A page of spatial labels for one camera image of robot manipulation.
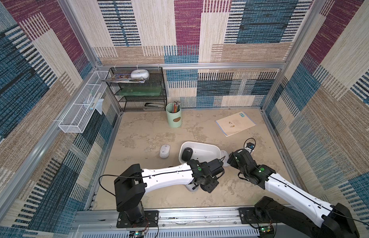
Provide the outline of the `grey computer mouse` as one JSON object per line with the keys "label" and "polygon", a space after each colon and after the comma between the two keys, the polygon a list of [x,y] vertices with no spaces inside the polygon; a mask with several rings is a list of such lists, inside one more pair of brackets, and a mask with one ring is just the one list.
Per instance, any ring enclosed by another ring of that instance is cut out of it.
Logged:
{"label": "grey computer mouse", "polygon": [[190,192],[196,192],[198,191],[199,187],[198,185],[194,184],[194,183],[190,183],[190,184],[186,184],[185,185],[186,189],[189,190]]}

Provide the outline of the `white storage box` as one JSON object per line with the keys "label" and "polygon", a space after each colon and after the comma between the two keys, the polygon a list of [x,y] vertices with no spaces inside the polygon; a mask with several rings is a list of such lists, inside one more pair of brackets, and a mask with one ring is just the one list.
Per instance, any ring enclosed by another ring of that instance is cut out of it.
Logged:
{"label": "white storage box", "polygon": [[183,143],[180,148],[178,160],[181,164],[185,163],[185,161],[183,161],[181,158],[186,148],[191,148],[193,150],[191,159],[198,160],[199,162],[210,162],[213,159],[224,158],[223,166],[224,167],[229,166],[229,164],[227,163],[228,156],[229,156],[227,151],[221,150],[216,145],[205,144],[205,143],[200,143],[200,142],[192,142],[192,141],[187,141]]}

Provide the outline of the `white computer mouse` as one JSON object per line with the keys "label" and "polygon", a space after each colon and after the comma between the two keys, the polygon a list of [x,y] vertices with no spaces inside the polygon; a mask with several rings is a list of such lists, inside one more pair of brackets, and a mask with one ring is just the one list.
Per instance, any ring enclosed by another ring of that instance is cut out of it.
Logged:
{"label": "white computer mouse", "polygon": [[165,159],[165,158],[168,158],[169,155],[170,155],[170,145],[168,144],[164,144],[161,146],[160,148],[160,154],[159,156],[162,158],[162,159]]}

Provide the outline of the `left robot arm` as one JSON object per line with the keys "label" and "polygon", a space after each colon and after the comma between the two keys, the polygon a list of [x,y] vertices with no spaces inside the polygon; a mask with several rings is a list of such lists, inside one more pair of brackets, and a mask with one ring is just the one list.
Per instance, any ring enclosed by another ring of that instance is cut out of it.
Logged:
{"label": "left robot arm", "polygon": [[114,181],[117,211],[127,213],[131,221],[142,217],[141,200],[144,194],[174,185],[185,185],[190,191],[199,188],[211,193],[225,173],[223,161],[210,162],[189,160],[176,167],[163,169],[142,169],[134,164],[117,176]]}

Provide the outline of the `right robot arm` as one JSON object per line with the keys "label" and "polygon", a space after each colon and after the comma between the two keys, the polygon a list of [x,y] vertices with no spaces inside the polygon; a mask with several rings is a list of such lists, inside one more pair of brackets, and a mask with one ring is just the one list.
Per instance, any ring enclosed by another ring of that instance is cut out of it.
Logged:
{"label": "right robot arm", "polygon": [[283,178],[274,169],[258,165],[251,154],[240,149],[229,155],[228,164],[238,169],[243,180],[267,190],[291,204],[281,205],[264,196],[254,206],[256,220],[283,223],[310,238],[358,238],[350,210],[341,203],[332,205],[310,195]]}

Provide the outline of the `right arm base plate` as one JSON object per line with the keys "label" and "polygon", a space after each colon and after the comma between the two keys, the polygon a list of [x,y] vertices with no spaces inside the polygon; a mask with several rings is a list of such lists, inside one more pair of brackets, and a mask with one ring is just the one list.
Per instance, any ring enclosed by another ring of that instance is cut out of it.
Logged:
{"label": "right arm base plate", "polygon": [[263,209],[256,209],[255,207],[241,207],[238,208],[240,220],[242,224],[264,224],[264,223],[276,223],[277,220],[274,217],[269,216],[269,212]]}

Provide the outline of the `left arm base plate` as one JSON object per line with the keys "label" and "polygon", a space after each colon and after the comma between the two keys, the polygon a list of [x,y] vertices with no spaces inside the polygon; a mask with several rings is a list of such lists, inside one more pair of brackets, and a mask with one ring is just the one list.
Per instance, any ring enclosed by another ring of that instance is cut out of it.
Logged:
{"label": "left arm base plate", "polygon": [[158,210],[144,210],[143,213],[137,212],[131,214],[130,212],[119,213],[117,219],[117,228],[145,228],[157,227],[160,217]]}

